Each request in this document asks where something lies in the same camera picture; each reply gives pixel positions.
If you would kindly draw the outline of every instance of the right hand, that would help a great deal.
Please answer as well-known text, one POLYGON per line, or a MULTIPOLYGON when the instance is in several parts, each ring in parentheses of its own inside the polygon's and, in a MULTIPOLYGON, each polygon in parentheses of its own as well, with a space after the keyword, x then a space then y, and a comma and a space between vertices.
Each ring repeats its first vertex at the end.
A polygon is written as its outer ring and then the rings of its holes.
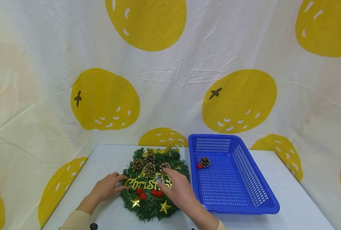
POLYGON ((178 208, 188 214, 201 205, 196 199, 187 177, 173 169, 163 168, 163 170, 170 177, 172 187, 168 188, 163 183, 158 183, 158 187, 178 208))
POLYGON ((163 183, 158 183, 158 187, 195 223, 199 230, 216 230, 219 221, 196 199, 187 177, 173 169, 163 168, 163 170, 170 177, 172 187, 168 188, 163 183))

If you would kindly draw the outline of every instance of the black object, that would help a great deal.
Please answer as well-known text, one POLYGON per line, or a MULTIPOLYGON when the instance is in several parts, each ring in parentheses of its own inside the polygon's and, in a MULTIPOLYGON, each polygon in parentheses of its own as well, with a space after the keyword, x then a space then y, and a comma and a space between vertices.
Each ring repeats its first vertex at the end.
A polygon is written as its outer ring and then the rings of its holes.
POLYGON ((81 90, 78 91, 77 97, 74 98, 74 100, 77 101, 77 108, 78 108, 79 101, 82 100, 82 97, 80 95, 81 95, 81 90))
POLYGON ((97 230, 97 228, 98 228, 98 226, 97 226, 96 223, 92 223, 92 224, 90 225, 90 230, 97 230))
POLYGON ((209 158, 207 158, 207 157, 202 157, 202 158, 200 159, 200 163, 201 163, 201 165, 202 165, 203 167, 207 168, 207 167, 209 167, 209 165, 210 165, 210 160, 209 160, 209 158))
POLYGON ((219 97, 219 92, 220 92, 221 90, 222 90, 222 88, 219 88, 219 89, 217 89, 217 90, 211 90, 211 96, 210 96, 209 100, 212 99, 214 96, 219 97))

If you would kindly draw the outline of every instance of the blue mesh basket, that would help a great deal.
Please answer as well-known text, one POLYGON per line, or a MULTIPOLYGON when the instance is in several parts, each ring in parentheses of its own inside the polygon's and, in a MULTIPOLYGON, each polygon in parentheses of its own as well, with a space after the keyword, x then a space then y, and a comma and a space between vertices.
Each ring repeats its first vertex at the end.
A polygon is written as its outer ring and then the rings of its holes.
POLYGON ((245 144, 238 136, 193 134, 188 137, 192 186, 208 211, 276 214, 280 206, 245 144), (197 169, 201 157, 210 166, 197 169))

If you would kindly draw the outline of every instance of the table surface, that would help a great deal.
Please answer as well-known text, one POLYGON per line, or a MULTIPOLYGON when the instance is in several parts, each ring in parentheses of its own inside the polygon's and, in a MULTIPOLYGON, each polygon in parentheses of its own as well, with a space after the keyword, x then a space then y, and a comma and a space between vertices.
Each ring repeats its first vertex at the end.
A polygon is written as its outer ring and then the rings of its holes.
MULTIPOLYGON (((82 199, 90 193, 95 183, 107 174, 122 172, 132 160, 133 152, 139 148, 141 146, 96 146, 43 230, 57 230, 71 211, 75 210, 82 199)), ((188 148, 179 149, 190 168, 188 148)), ((276 215, 217 214, 216 217, 229 230, 334 230, 274 152, 250 150, 250 153, 279 201, 280 211, 276 215)), ((123 207, 123 201, 119 196, 102 202, 93 213, 91 222, 97 223, 98 230, 197 229, 182 211, 162 221, 139 221, 123 207)))

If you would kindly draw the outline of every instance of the pine cone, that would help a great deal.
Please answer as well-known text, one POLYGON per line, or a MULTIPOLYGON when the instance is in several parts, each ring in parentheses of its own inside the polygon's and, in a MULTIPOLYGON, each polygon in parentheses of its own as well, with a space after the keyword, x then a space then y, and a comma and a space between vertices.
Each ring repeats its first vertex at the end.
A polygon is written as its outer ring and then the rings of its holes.
POLYGON ((163 168, 168 168, 168 169, 170 169, 170 165, 169 165, 167 162, 161 163, 161 165, 160 165, 160 167, 159 167, 159 171, 160 171, 162 174, 165 174, 163 168))
POLYGON ((146 157, 145 157, 145 162, 146 163, 154 163, 155 161, 155 156, 152 153, 149 153, 146 157))
POLYGON ((132 163, 132 167, 134 168, 134 170, 141 170, 143 167, 143 161, 142 159, 136 159, 133 163, 132 163))
POLYGON ((153 175, 155 173, 155 165, 153 163, 147 163, 143 170, 146 175, 153 175))
POLYGON ((209 160, 209 158, 207 158, 207 157, 202 157, 202 158, 200 159, 200 163, 201 163, 201 165, 202 165, 203 167, 207 168, 207 167, 209 167, 209 165, 210 165, 210 160, 209 160))

